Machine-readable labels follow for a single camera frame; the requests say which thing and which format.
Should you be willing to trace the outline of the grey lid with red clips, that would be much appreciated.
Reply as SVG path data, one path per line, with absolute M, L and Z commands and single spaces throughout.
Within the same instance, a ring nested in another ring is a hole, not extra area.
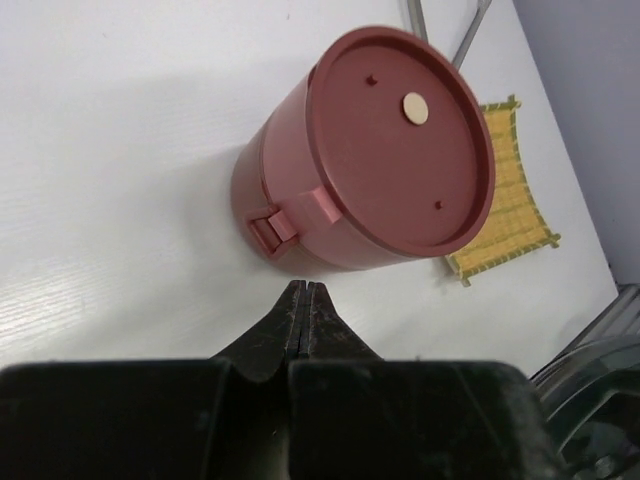
M 639 477 L 637 335 L 566 351 L 531 381 L 569 479 Z

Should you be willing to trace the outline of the red steel lunch bowl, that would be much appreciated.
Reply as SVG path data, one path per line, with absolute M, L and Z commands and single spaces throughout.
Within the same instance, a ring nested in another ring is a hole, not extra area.
M 300 233 L 289 213 L 268 198 L 258 137 L 242 149 L 236 161 L 231 206 L 244 240 L 261 258 L 291 272 L 307 273 L 319 267 L 301 246 Z

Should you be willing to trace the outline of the red steel bowl with clips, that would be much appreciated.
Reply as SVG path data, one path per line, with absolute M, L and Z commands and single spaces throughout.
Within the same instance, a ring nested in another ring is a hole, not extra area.
M 309 143 L 307 99 L 308 79 L 303 78 L 253 138 L 261 139 L 268 198 L 289 213 L 301 246 L 319 264 L 316 269 L 344 270 L 350 265 L 343 234 L 353 230 L 318 173 Z

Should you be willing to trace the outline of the metal tongs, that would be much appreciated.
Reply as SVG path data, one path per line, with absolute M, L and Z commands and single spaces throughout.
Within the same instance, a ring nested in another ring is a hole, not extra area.
M 453 56 L 450 63 L 459 70 L 466 58 L 469 48 L 480 28 L 480 25 L 491 6 L 491 0 L 477 0 L 475 14 Z M 407 0 L 406 7 L 409 17 L 410 29 L 414 36 L 425 43 L 429 43 L 425 16 L 420 0 Z

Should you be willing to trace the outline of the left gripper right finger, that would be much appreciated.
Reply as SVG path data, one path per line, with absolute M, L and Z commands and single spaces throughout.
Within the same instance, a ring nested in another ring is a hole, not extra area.
M 562 479 L 541 404 L 493 361 L 379 358 L 311 283 L 288 367 L 293 479 Z

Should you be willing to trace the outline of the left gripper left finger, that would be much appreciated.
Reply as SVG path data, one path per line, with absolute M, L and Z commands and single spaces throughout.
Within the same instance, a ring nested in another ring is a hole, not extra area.
M 216 355 L 1 372 L 5 479 L 279 479 L 306 285 Z

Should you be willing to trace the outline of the yellow bamboo mat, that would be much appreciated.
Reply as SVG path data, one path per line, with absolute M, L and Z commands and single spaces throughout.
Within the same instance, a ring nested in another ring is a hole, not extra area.
M 557 248 L 561 235 L 543 218 L 529 187 L 522 164 L 514 95 L 482 106 L 495 157 L 495 188 L 484 226 L 464 248 L 447 262 L 465 287 L 471 279 L 509 261 L 544 247 Z

